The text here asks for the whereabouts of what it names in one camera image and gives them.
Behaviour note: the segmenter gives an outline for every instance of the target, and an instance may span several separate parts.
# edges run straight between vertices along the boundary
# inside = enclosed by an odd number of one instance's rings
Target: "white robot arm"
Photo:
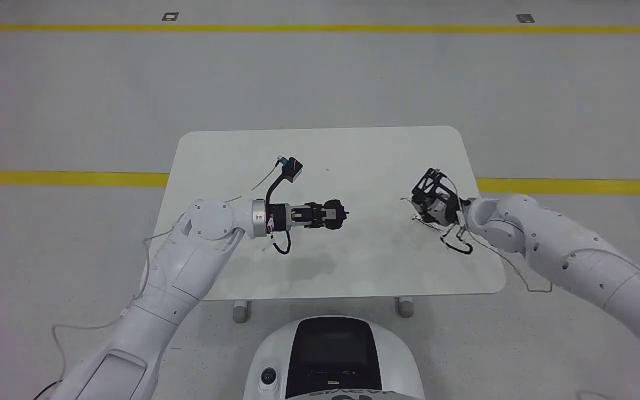
[[[288,236],[293,226],[342,226],[347,213],[339,200],[324,205],[269,204],[275,186],[284,178],[293,182],[302,168],[294,158],[279,162],[283,172],[269,188],[266,201],[237,200],[232,206],[198,200],[189,207],[153,258],[142,294],[125,310],[106,342],[64,377],[52,399],[150,399],[173,334],[211,290],[245,233],[253,239],[272,232]],[[288,249],[278,251],[286,254]]]
[[[460,199],[443,179],[448,180],[442,172],[429,169],[412,191],[411,203],[423,222],[458,224],[463,233],[466,228],[497,249],[520,253],[531,269],[640,338],[640,268],[611,243],[531,197]]]

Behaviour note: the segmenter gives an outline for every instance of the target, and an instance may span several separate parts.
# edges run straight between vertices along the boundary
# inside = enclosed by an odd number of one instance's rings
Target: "table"
[[[243,312],[246,318],[249,300],[390,296],[406,316],[410,296],[504,287],[497,255],[481,246],[471,256],[448,250],[400,200],[429,167],[447,174],[461,197],[478,196],[460,134],[446,126],[191,132],[178,144],[155,233],[170,229],[198,198],[264,198],[279,169],[250,188],[278,156],[296,157],[304,168],[293,184],[275,190],[272,202],[337,198],[350,214],[337,231],[292,229],[286,256],[267,238],[245,237],[205,298],[241,300],[236,319]],[[163,240],[154,239],[151,254]]]

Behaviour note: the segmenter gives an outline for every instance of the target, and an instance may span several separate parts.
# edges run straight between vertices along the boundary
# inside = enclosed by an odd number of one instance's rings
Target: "gray floor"
[[[633,24],[631,2],[0,1],[1,23]],[[166,172],[192,130],[451,125],[478,176],[640,178],[637,36],[2,33],[0,169]],[[160,189],[0,187],[0,390],[53,381],[54,322],[111,319],[138,283]],[[638,198],[540,196],[640,259]],[[260,341],[345,313],[400,335],[434,399],[636,399],[640,347],[507,266],[495,295],[203,303],[164,356],[157,399],[241,397]],[[546,282],[528,272],[536,287]],[[107,332],[68,332],[71,361]]]

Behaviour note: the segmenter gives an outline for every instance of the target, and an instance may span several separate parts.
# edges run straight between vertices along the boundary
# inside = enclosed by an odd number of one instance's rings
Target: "yellow floor stripe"
[[[640,26],[551,25],[0,25],[0,32],[68,33],[431,33],[474,35],[638,35]]]
[[[481,192],[640,196],[637,180],[479,178]]]
[[[156,187],[169,174],[145,172],[0,171],[0,185]],[[640,196],[640,180],[478,178],[481,192]]]
[[[144,172],[0,171],[0,185],[165,187],[169,174]]]

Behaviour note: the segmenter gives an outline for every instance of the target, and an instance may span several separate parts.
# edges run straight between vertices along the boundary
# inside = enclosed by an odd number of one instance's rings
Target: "table leg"
[[[251,302],[247,300],[237,300],[233,303],[233,322],[244,324],[249,319]]]
[[[409,296],[399,296],[395,298],[396,311],[402,318],[411,318],[413,315],[413,298]]]

